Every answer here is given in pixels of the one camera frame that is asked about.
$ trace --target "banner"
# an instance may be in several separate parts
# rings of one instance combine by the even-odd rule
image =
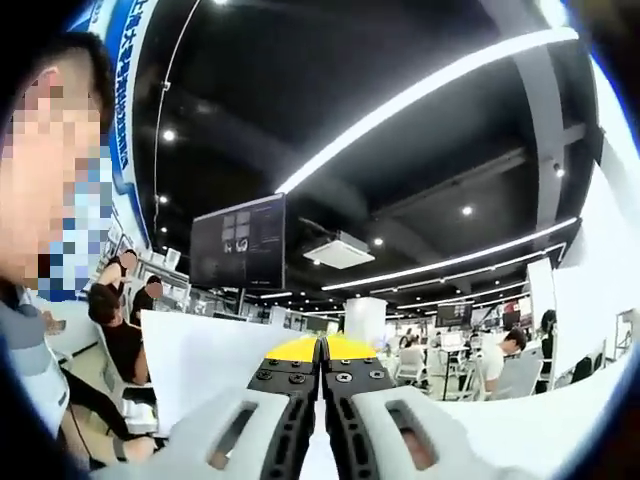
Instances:
[[[89,31],[103,39],[115,67],[115,118],[109,132],[113,184],[128,198],[140,236],[150,247],[142,215],[133,159],[133,91],[138,60],[149,21],[158,0],[95,0],[69,29]]]

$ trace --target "air conditioner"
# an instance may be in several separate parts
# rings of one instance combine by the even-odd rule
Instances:
[[[304,253],[303,256],[339,270],[376,259],[369,253],[369,247],[365,242],[344,232],[338,232],[335,237],[324,239],[320,246]]]

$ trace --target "monitor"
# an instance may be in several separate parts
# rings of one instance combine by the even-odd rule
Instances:
[[[196,218],[190,281],[204,288],[284,288],[285,196]]]
[[[436,328],[471,325],[471,304],[450,303],[438,305]]]
[[[502,325],[505,331],[511,330],[520,323],[520,312],[507,312],[502,314]]]

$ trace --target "ceiling beam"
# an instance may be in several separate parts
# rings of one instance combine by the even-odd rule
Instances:
[[[532,6],[523,0],[480,0],[494,20],[500,33],[508,38],[540,29]],[[563,125],[558,80],[546,46],[513,56],[529,101],[538,157],[538,212],[536,229],[552,226],[556,219],[562,182],[555,175],[554,165],[565,168],[565,130]],[[543,248],[548,238],[534,242]]]
[[[376,236],[384,238],[385,245],[415,259],[419,265],[444,260],[442,254],[429,245],[421,235],[396,218],[383,218],[374,224],[373,229]],[[471,293],[471,283],[466,278],[458,278],[450,283],[464,293]]]

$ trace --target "screw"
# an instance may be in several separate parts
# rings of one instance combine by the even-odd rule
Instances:
[[[350,373],[339,373],[336,375],[336,380],[340,383],[349,383],[352,378]]]
[[[300,373],[294,373],[289,375],[289,381],[291,383],[304,383],[304,375]]]
[[[270,380],[271,372],[269,372],[268,370],[259,370],[258,373],[256,374],[256,378],[258,380]]]

